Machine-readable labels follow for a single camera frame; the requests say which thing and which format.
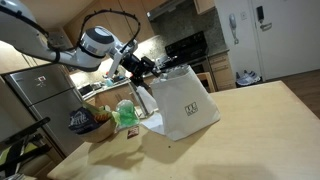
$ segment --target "range hood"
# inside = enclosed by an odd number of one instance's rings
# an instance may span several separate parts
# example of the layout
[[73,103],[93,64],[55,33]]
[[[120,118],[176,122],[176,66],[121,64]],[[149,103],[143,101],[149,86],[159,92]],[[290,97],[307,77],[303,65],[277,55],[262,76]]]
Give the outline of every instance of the range hood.
[[171,12],[176,9],[176,6],[184,2],[185,0],[168,0],[160,6],[152,9],[147,13],[149,21],[153,21],[156,17],[166,12]]

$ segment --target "ceiling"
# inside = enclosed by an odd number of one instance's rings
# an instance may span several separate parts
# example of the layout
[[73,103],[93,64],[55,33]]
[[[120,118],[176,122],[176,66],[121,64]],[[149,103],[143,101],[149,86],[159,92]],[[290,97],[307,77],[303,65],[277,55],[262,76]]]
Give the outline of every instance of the ceiling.
[[65,25],[93,0],[20,0],[45,29]]

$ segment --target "light switch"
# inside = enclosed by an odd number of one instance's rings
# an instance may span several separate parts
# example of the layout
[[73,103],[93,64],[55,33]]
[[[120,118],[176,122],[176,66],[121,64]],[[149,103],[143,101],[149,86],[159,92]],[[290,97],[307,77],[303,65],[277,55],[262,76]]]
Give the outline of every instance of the light switch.
[[241,20],[246,20],[247,19],[247,13],[245,11],[241,12],[240,16],[241,16]]

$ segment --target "door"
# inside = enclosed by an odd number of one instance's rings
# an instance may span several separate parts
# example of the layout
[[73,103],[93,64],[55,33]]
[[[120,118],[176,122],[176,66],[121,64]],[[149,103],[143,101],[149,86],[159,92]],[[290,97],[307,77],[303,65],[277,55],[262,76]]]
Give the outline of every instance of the door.
[[319,0],[251,1],[266,79],[320,68]]
[[72,88],[62,65],[49,65],[5,76],[27,106]]
[[78,135],[68,128],[69,114],[82,106],[82,101],[75,91],[70,89],[30,107],[37,120],[45,117],[51,119],[44,129],[66,156],[83,143]]

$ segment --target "logo on bag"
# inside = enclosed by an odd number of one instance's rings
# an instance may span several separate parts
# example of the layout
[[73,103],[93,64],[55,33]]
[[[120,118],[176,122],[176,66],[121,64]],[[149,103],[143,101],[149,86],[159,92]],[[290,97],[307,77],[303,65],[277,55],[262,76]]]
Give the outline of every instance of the logo on bag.
[[185,107],[186,112],[188,116],[191,116],[192,114],[196,113],[198,111],[198,107],[196,102],[189,104],[188,106]]

